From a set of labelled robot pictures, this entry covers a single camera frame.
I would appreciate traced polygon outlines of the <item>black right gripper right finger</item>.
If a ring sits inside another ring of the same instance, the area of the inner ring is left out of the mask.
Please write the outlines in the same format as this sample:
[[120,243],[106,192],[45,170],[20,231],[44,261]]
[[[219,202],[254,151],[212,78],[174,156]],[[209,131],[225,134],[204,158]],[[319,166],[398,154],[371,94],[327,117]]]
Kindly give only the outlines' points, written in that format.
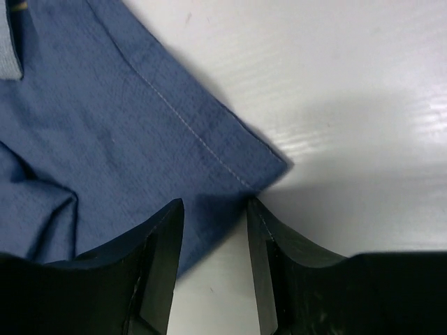
[[445,334],[446,253],[333,253],[247,206],[262,334]]

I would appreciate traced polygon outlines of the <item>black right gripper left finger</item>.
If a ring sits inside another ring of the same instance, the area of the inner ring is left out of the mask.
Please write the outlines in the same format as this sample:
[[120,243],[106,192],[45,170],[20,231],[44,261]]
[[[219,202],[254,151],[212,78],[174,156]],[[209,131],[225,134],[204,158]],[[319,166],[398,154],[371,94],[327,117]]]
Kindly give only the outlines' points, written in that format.
[[71,261],[1,254],[2,334],[165,334],[179,266],[184,205]]

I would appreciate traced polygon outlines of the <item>blue cloth placemat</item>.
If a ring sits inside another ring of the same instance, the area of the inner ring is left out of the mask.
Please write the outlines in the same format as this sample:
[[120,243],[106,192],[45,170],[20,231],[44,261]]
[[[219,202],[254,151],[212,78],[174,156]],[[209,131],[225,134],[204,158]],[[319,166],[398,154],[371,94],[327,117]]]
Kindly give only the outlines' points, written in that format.
[[286,161],[121,1],[1,2],[1,250],[68,260],[174,199],[178,272]]

